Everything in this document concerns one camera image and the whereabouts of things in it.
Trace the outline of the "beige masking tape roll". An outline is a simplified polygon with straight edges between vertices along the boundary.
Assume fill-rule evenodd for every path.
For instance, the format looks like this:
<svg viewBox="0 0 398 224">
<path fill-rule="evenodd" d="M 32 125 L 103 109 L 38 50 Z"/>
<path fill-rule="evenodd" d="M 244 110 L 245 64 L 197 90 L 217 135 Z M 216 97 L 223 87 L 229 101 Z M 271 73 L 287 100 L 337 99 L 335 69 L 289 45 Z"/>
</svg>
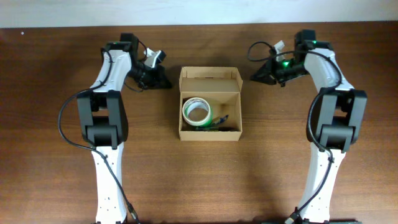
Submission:
<svg viewBox="0 0 398 224">
<path fill-rule="evenodd" d="M 211 123 L 212 108 L 205 99 L 189 98 L 182 106 L 183 119 L 191 126 L 208 126 Z"/>
</svg>

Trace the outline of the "brown cardboard box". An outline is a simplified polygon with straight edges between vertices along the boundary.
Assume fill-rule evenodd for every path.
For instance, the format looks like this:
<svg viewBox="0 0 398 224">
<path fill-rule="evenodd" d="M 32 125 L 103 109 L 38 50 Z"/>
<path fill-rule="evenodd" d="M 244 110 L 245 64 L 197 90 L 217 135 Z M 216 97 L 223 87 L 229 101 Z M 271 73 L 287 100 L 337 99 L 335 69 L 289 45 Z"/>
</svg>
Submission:
<svg viewBox="0 0 398 224">
<path fill-rule="evenodd" d="M 180 114 L 178 133 L 181 141 L 238 141 L 243 132 L 241 90 L 243 80 L 236 67 L 182 67 L 179 78 Z M 182 116 L 182 106 L 199 97 L 209 102 L 214 122 L 229 115 L 217 126 L 233 127 L 239 131 L 195 131 Z"/>
</svg>

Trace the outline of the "blue ballpoint pen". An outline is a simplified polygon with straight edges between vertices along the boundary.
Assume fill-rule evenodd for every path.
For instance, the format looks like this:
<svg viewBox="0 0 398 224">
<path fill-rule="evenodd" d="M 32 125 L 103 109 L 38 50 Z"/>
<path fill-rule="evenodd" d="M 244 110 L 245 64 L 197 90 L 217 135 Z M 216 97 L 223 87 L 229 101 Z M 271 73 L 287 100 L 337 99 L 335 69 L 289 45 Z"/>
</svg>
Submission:
<svg viewBox="0 0 398 224">
<path fill-rule="evenodd" d="M 211 124 L 206 125 L 205 127 L 206 128 L 210 128 L 210 127 L 217 126 L 217 125 L 219 125 L 221 123 L 224 123 L 228 118 L 229 118 L 229 115 L 227 114 L 227 115 L 225 115 L 223 117 L 218 118 L 216 121 L 212 122 Z"/>
</svg>

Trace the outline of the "green tape roll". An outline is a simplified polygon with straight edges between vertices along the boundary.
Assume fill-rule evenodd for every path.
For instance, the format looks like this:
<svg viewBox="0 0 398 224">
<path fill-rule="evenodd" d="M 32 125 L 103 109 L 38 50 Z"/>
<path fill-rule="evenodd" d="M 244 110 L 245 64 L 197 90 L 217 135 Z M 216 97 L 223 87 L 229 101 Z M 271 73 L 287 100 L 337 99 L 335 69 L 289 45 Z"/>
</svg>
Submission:
<svg viewBox="0 0 398 224">
<path fill-rule="evenodd" d="M 187 123 L 192 126 L 206 126 L 211 124 L 213 112 L 208 105 L 203 103 L 193 103 L 185 108 L 184 115 Z"/>
</svg>

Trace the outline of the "yellow highlighter marker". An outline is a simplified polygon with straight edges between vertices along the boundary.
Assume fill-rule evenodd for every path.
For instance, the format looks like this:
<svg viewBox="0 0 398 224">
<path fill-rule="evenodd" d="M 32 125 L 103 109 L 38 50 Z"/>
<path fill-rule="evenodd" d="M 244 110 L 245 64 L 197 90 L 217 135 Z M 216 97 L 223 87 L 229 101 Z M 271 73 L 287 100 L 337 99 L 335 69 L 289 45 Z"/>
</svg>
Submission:
<svg viewBox="0 0 398 224">
<path fill-rule="evenodd" d="M 219 126 L 196 127 L 195 131 L 220 131 Z"/>
</svg>

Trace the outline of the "black pen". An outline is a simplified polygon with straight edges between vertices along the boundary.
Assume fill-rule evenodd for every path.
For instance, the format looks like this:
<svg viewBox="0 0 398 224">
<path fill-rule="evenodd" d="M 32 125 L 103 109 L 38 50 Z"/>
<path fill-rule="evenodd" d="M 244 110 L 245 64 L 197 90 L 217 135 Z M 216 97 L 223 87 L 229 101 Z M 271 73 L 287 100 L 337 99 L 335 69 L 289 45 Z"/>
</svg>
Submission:
<svg viewBox="0 0 398 224">
<path fill-rule="evenodd" d="M 233 127 L 226 127 L 226 126 L 223 126 L 223 127 L 220 127 L 220 131 L 226 131 L 226 132 L 228 132 L 228 131 L 239 131 L 238 129 L 235 129 L 235 128 L 233 128 Z"/>
</svg>

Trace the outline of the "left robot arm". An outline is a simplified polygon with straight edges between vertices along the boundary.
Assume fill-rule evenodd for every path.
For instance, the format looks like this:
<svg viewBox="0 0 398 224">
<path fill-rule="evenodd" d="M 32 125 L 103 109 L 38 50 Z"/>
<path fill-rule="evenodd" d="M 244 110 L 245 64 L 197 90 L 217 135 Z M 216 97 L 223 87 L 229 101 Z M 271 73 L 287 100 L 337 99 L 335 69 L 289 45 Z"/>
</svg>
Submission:
<svg viewBox="0 0 398 224">
<path fill-rule="evenodd" d="M 121 95 L 125 79 L 132 78 L 139 91 L 172 87 L 161 65 L 165 52 L 146 48 L 139 59 L 141 44 L 132 33 L 108 42 L 101 50 L 103 64 L 96 81 L 76 96 L 82 137 L 95 162 L 95 222 L 100 224 L 126 223 L 128 215 L 137 216 L 122 185 L 122 155 L 129 131 Z"/>
</svg>

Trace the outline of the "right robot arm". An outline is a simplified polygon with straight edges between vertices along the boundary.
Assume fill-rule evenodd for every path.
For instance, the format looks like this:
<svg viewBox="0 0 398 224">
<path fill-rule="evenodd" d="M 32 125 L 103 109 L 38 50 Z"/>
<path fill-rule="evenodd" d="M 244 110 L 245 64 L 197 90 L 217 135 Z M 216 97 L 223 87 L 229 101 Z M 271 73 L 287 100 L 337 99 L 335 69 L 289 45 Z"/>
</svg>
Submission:
<svg viewBox="0 0 398 224">
<path fill-rule="evenodd" d="M 310 75 L 317 95 L 308 110 L 306 136 L 311 158 L 305 190 L 286 223 L 330 223 L 330 202 L 336 176 L 346 153 L 359 137 L 368 100 L 363 90 L 351 85 L 339 68 L 329 42 L 319 41 L 314 30 L 294 36 L 292 58 L 284 43 L 269 47 L 262 67 L 250 79 L 267 85 Z"/>
</svg>

